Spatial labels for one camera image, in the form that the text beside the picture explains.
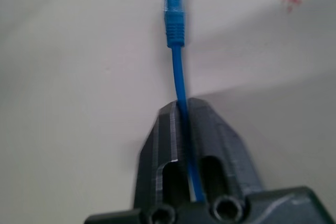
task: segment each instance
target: hole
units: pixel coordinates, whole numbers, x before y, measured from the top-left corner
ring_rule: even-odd
[[[172,224],[175,221],[174,210],[169,206],[162,206],[151,215],[151,224]]]
[[[213,203],[219,196],[228,194],[227,181],[218,158],[206,156],[201,159],[201,179],[210,203]]]
[[[214,214],[223,222],[239,221],[243,216],[243,209],[236,199],[224,196],[214,203]]]
[[[177,208],[185,202],[190,202],[188,180],[182,174],[178,162],[165,165],[162,177],[163,203]]]

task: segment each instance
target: blue ethernet cable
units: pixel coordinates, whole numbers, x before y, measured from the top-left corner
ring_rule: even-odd
[[[194,190],[196,201],[204,201],[201,180],[198,175],[196,159],[191,143],[190,123],[183,79],[181,49],[184,47],[184,11],[182,0],[164,0],[164,22],[166,26],[167,46],[172,49],[173,72],[177,96],[177,106],[182,119],[184,146],[186,148],[188,175]]]

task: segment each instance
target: ethernet cable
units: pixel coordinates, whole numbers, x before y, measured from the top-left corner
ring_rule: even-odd
[[[164,0],[164,21],[166,26],[167,46],[172,49],[174,82],[177,96],[177,107],[180,110],[184,148],[187,154],[187,169],[191,182],[191,195],[196,201],[203,201],[204,195],[199,178],[193,147],[191,143],[190,123],[186,92],[183,78],[182,47],[184,47],[184,11],[182,0]]]

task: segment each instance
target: screw hole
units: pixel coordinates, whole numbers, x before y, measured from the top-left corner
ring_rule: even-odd
[[[153,211],[150,217],[151,224],[172,224],[175,221],[175,212],[169,206],[161,206]]]
[[[214,203],[214,215],[222,222],[237,222],[243,216],[243,209],[239,202],[232,197],[223,196]]]

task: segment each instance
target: white wall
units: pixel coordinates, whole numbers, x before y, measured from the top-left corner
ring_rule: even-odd
[[[336,2],[188,0],[191,95],[270,189],[336,207]],[[0,0],[0,216],[82,223],[131,206],[137,153],[175,99],[162,0]]]

